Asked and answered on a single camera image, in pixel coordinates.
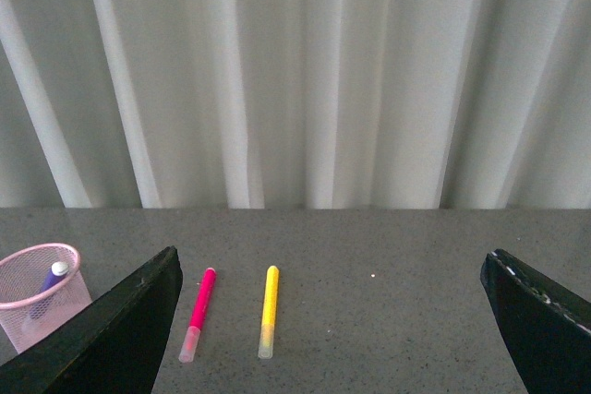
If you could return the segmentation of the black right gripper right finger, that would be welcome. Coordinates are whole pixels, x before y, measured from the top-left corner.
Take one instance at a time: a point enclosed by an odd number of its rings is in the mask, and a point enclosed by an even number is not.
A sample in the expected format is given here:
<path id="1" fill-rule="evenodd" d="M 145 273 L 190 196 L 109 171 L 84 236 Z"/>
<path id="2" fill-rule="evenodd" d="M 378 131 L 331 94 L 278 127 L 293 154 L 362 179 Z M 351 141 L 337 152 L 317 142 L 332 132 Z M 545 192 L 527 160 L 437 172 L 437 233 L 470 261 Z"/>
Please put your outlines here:
<path id="1" fill-rule="evenodd" d="M 588 393 L 590 303 L 502 249 L 480 281 L 527 392 Z"/>

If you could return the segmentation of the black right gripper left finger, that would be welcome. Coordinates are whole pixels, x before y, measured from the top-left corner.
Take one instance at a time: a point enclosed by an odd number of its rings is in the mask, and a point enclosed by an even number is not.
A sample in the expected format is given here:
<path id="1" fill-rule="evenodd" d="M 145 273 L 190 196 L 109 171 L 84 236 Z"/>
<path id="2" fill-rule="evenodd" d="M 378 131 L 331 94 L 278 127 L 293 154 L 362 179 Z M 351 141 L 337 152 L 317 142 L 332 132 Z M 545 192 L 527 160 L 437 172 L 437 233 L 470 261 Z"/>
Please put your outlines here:
<path id="1" fill-rule="evenodd" d="M 4 393 L 149 393 L 182 270 L 168 246 L 55 332 L 1 367 Z"/>

